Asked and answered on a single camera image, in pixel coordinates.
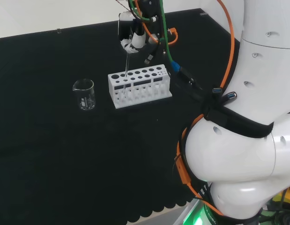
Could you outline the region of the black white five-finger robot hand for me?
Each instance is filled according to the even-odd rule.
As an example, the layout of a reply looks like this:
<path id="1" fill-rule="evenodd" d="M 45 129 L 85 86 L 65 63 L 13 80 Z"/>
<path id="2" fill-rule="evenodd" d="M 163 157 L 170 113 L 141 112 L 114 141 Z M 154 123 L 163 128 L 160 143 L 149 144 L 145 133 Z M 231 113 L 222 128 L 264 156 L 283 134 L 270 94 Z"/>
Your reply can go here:
<path id="1" fill-rule="evenodd" d="M 118 37 L 121 46 L 128 53 L 138 53 L 146 44 L 146 32 L 142 22 L 130 11 L 119 14 Z"/>

